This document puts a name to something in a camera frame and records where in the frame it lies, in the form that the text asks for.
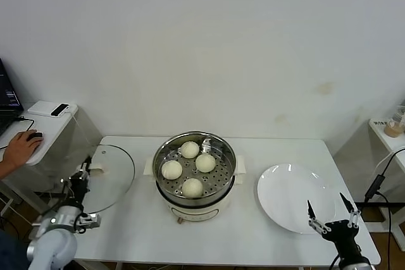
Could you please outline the person's bare hand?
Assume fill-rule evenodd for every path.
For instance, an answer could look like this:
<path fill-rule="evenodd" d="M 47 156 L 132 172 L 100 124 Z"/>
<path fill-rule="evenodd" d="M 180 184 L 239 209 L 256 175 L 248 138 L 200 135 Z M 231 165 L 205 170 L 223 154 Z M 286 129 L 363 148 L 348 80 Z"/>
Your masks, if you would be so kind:
<path fill-rule="evenodd" d="M 7 169 L 23 166 L 42 142 L 42 137 L 32 137 L 36 132 L 37 130 L 18 132 L 9 142 L 1 165 Z"/>

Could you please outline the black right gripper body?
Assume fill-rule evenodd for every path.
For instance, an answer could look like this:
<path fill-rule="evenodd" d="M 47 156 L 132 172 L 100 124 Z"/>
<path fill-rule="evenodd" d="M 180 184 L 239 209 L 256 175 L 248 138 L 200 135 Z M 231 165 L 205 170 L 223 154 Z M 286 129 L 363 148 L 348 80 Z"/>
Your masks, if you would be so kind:
<path fill-rule="evenodd" d="M 351 259 L 360 256 L 360 249 L 355 241 L 359 227 L 349 221 L 334 221 L 326 223 L 327 232 L 323 238 L 335 245 L 341 259 Z"/>

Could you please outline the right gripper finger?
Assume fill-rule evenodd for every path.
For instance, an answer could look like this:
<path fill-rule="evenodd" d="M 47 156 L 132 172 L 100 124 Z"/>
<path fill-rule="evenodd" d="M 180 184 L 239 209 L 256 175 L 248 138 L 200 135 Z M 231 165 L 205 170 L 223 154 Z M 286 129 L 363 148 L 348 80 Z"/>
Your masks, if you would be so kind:
<path fill-rule="evenodd" d="M 349 213 L 349 221 L 348 221 L 347 227 L 348 228 L 357 228 L 358 222 L 359 222 L 359 217 L 361 215 L 361 211 L 356 206 L 354 206 L 351 203 L 351 201 L 343 195 L 343 193 L 340 192 L 339 195 Z"/>
<path fill-rule="evenodd" d="M 318 234 L 327 234 L 329 232 L 329 227 L 316 218 L 315 212 L 309 200 L 307 200 L 307 204 L 308 204 L 309 226 L 312 227 L 312 229 L 314 229 Z"/>

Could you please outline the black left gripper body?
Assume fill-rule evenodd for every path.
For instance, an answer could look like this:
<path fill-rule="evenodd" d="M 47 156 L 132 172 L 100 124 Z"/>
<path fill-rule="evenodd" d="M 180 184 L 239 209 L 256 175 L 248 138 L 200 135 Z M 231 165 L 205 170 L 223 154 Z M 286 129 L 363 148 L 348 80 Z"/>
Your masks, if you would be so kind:
<path fill-rule="evenodd" d="M 73 195 L 69 198 L 69 205 L 74 207 L 83 207 L 83 201 L 86 193 L 89 191 L 88 178 L 70 178 L 71 190 Z"/>

